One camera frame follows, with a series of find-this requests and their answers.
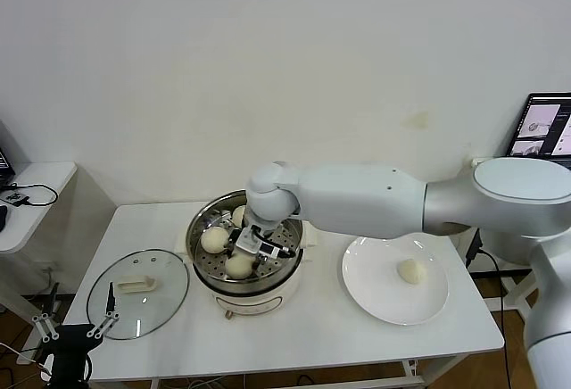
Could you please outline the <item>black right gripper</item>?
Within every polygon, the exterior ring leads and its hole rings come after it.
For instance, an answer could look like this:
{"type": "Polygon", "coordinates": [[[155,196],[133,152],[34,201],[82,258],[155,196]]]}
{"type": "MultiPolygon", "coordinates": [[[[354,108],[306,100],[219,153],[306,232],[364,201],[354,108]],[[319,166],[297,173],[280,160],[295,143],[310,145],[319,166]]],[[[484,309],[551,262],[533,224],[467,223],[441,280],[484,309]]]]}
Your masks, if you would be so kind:
{"type": "Polygon", "coordinates": [[[252,224],[245,228],[234,228],[230,231],[225,254],[229,259],[234,253],[254,257],[252,268],[257,269],[263,263],[262,257],[275,259],[279,254],[279,246],[269,240],[276,229],[275,224],[262,227],[252,224]]]}

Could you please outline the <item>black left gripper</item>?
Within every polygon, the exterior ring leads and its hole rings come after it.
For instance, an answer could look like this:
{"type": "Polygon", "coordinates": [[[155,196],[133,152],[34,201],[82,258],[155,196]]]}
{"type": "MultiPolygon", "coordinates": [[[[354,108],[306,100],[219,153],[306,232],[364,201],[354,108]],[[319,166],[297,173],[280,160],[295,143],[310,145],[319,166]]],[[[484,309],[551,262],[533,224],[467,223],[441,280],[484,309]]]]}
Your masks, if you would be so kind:
{"type": "Polygon", "coordinates": [[[45,388],[88,388],[93,371],[89,353],[103,342],[103,338],[120,319],[120,314],[115,310],[113,283],[109,283],[104,319],[98,326],[74,324],[55,328],[52,316],[58,286],[58,283],[54,284],[41,311],[32,317],[45,353],[53,356],[45,388]]]}

